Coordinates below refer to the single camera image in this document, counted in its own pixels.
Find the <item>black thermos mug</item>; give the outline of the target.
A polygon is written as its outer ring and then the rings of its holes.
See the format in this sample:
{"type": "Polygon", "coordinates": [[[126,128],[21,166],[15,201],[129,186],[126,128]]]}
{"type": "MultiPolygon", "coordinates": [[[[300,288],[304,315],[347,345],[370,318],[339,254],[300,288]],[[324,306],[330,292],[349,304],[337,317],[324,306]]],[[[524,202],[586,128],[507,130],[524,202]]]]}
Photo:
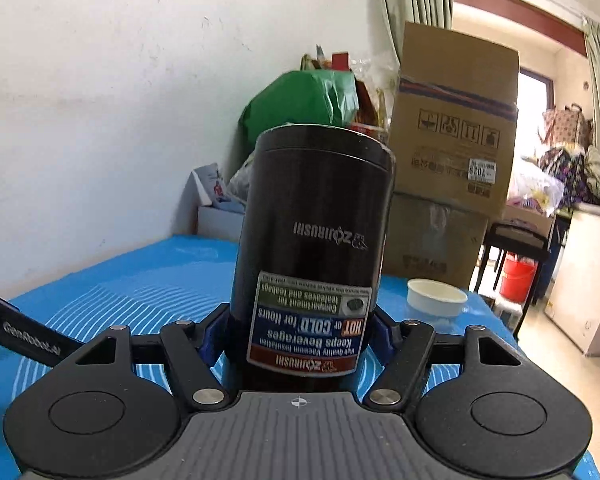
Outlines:
{"type": "Polygon", "coordinates": [[[226,379],[238,390],[335,389],[368,341],[396,160],[370,136],[320,125],[265,131],[253,155],[226,379]]]}

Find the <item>blue sailboat paper cup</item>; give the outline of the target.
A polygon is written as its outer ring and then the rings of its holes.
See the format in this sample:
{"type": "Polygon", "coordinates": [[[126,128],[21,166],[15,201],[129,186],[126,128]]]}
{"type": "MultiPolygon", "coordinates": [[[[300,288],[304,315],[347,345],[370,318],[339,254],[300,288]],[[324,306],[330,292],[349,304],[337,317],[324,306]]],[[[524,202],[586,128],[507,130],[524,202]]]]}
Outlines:
{"type": "Polygon", "coordinates": [[[452,285],[426,278],[407,281],[408,305],[420,312],[440,318],[455,318],[468,300],[466,292],[452,285]]]}

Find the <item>lower cardboard box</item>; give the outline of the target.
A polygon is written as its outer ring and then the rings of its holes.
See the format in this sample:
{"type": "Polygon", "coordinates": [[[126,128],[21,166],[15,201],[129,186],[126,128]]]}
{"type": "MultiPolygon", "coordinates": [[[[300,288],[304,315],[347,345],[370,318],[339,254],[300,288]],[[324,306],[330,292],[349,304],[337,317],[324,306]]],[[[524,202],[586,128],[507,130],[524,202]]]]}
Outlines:
{"type": "Polygon", "coordinates": [[[392,196],[382,273],[469,286],[489,219],[422,200],[392,196]]]}

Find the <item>cardboard box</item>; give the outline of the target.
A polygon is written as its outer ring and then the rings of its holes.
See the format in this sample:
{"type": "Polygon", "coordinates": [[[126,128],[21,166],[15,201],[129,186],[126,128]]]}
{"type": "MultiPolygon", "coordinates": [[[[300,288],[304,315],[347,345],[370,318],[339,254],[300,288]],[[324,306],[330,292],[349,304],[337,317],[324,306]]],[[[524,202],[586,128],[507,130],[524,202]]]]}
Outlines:
{"type": "Polygon", "coordinates": [[[489,219],[422,200],[392,196],[382,273],[469,286],[489,219]]]}
{"type": "Polygon", "coordinates": [[[406,23],[389,133],[396,192],[498,218],[513,169],[518,76],[515,50],[406,23]]]}

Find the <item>red bucket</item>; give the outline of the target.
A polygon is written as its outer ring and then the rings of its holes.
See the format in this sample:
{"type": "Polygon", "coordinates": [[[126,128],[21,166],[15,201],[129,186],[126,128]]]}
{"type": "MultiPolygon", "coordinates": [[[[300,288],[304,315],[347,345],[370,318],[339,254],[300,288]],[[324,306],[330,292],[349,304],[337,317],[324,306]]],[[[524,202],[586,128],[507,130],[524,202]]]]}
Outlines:
{"type": "Polygon", "coordinates": [[[536,271],[536,262],[509,252],[504,260],[500,295],[516,304],[523,304],[528,296],[536,271]]]}

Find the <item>white open box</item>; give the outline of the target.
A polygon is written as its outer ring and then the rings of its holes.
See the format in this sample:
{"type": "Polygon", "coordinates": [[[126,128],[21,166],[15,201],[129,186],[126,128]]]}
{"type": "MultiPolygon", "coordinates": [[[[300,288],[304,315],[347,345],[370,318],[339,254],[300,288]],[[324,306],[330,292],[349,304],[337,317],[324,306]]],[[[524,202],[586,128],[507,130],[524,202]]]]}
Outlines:
{"type": "Polygon", "coordinates": [[[198,192],[197,235],[238,243],[245,206],[228,192],[218,164],[197,167],[193,176],[198,192]]]}

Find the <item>black stool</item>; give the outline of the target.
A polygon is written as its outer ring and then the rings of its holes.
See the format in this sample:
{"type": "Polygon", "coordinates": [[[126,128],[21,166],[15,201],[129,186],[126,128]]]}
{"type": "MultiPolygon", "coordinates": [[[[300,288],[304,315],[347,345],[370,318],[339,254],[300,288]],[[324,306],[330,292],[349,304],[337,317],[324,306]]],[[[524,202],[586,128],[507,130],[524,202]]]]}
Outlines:
{"type": "Polygon", "coordinates": [[[480,289],[492,248],[498,250],[494,286],[500,286],[498,299],[502,307],[515,307],[512,313],[505,315],[505,319],[514,338],[518,339],[543,263],[550,255],[550,237],[520,222],[492,223],[483,239],[474,292],[480,289]]]}

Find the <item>clear plastic bag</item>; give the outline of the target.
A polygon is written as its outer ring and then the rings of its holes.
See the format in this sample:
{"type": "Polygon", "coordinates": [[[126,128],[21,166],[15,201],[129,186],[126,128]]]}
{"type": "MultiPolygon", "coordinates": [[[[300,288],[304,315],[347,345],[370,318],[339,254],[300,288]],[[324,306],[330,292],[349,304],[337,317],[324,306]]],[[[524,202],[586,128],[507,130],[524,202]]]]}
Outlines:
{"type": "Polygon", "coordinates": [[[255,152],[249,154],[242,166],[240,166],[234,173],[234,176],[230,178],[230,182],[228,182],[227,185],[227,191],[230,193],[230,196],[243,205],[245,205],[248,200],[252,164],[255,154],[255,152]]]}

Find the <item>white chest freezer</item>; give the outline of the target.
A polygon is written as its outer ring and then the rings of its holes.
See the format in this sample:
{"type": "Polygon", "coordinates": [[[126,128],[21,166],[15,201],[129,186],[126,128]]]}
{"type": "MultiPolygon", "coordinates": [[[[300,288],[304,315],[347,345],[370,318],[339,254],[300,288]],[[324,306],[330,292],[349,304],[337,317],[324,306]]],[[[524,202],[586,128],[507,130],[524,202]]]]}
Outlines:
{"type": "Polygon", "coordinates": [[[600,356],[600,206],[573,211],[545,314],[585,356],[600,356]]]}

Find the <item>upper cardboard box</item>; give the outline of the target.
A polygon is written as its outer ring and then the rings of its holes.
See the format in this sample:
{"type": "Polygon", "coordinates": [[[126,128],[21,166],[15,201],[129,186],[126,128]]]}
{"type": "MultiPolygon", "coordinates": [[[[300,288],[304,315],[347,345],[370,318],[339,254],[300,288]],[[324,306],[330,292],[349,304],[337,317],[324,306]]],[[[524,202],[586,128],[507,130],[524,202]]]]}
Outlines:
{"type": "Polygon", "coordinates": [[[515,50],[406,23],[389,133],[396,192],[498,218],[513,169],[518,76],[515,50]]]}

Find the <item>pile of clothes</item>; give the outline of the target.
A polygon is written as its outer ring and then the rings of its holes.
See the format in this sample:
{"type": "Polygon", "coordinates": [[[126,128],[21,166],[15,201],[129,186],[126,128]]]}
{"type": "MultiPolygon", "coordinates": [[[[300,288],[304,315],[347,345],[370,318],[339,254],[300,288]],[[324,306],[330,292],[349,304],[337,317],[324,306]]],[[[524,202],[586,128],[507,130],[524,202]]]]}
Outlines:
{"type": "Polygon", "coordinates": [[[535,162],[514,162],[506,204],[550,216],[580,203],[600,204],[600,150],[593,123],[573,103],[543,113],[539,139],[544,152],[535,162]]]}

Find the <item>green bag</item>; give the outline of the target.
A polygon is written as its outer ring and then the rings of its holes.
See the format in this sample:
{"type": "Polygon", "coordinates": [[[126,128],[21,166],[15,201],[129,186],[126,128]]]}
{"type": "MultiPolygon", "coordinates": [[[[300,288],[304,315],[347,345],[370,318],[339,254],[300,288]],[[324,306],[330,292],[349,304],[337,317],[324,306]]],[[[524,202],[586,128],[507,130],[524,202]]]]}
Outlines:
{"type": "Polygon", "coordinates": [[[277,77],[242,111],[239,127],[252,151],[261,133],[287,124],[344,127],[358,112],[355,76],[339,70],[292,70],[277,77]]]}

